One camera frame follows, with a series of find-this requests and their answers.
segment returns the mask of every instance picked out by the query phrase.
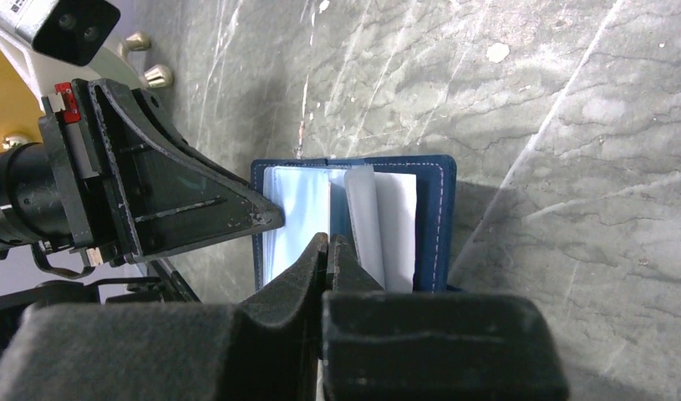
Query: red clip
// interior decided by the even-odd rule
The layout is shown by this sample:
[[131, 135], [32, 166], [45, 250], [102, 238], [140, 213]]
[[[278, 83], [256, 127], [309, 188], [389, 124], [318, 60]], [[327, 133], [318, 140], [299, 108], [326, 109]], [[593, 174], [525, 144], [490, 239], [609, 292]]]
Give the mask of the red clip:
[[80, 121], [82, 117], [79, 115], [77, 100], [74, 99], [74, 94], [72, 93], [72, 84], [69, 82], [56, 84], [54, 85], [54, 91], [57, 94], [61, 94], [64, 100], [64, 122], [72, 124]]

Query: metal bolt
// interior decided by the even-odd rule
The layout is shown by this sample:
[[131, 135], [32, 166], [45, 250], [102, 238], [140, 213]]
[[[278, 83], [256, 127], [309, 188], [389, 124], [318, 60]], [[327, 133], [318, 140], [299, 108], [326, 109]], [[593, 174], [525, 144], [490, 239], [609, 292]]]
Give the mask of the metal bolt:
[[150, 36], [141, 31], [126, 38], [125, 42], [126, 48], [130, 52], [144, 52], [150, 48]]
[[166, 88], [174, 82], [173, 73], [162, 64], [157, 64], [146, 71], [144, 79], [149, 88]]
[[30, 140], [27, 136], [14, 132], [3, 137], [3, 142], [1, 144], [5, 150], [10, 150], [29, 143]]

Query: black cylinder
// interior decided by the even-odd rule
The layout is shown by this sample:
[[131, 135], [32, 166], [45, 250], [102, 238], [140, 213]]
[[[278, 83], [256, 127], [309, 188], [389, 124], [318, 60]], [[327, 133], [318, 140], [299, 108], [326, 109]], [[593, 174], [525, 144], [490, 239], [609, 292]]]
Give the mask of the black cylinder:
[[70, 236], [67, 216], [42, 144], [0, 154], [0, 252]]

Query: paper sheet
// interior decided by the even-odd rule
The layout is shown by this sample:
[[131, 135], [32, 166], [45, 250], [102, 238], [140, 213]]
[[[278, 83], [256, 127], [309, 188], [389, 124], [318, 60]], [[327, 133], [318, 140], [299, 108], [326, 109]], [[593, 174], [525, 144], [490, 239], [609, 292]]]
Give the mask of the paper sheet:
[[374, 168], [363, 165], [348, 170], [345, 173], [345, 191], [348, 194], [353, 239], [360, 265], [380, 286], [386, 288]]
[[285, 225], [262, 234], [263, 279], [288, 269], [318, 232], [330, 231], [329, 171], [279, 166], [264, 173], [264, 196], [283, 209]]
[[412, 292], [416, 260], [416, 175], [374, 173], [384, 288]]

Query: gray marble floor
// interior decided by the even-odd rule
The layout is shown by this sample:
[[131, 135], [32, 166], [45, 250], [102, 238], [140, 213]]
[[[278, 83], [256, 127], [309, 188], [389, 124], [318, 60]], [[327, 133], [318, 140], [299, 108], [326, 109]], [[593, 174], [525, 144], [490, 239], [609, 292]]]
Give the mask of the gray marble floor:
[[[681, 399], [681, 0], [140, 0], [135, 23], [178, 128], [239, 175], [453, 155], [450, 282], [535, 301], [574, 399]], [[175, 263], [208, 302], [253, 290], [249, 239]]]

